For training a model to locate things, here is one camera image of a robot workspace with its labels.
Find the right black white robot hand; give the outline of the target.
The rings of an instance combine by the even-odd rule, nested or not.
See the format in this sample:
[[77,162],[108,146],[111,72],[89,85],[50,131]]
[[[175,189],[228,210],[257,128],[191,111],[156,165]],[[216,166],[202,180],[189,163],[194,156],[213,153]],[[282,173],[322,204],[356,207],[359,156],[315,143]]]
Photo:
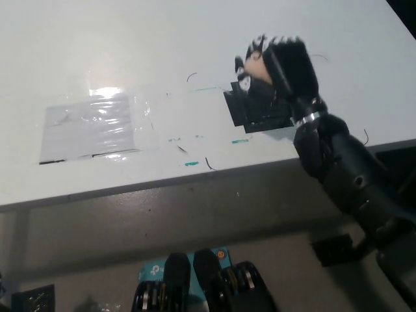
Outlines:
[[328,111],[306,45],[297,36],[259,35],[244,58],[235,57],[235,75],[252,99],[288,105],[296,123]]

